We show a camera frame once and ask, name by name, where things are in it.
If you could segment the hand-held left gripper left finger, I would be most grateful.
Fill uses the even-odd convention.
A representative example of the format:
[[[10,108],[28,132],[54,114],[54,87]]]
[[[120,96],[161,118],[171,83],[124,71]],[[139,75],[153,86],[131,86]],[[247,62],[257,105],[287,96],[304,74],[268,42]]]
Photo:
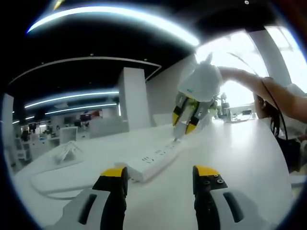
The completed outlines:
[[[122,230],[127,209],[127,167],[101,173],[90,189],[84,189],[64,208],[52,230]]]

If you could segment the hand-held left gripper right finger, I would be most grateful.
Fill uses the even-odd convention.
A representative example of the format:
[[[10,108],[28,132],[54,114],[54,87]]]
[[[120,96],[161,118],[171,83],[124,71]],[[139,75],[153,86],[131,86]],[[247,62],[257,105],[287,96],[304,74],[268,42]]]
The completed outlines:
[[[244,193],[228,188],[217,170],[193,166],[194,209],[199,230],[263,230],[264,219]]]

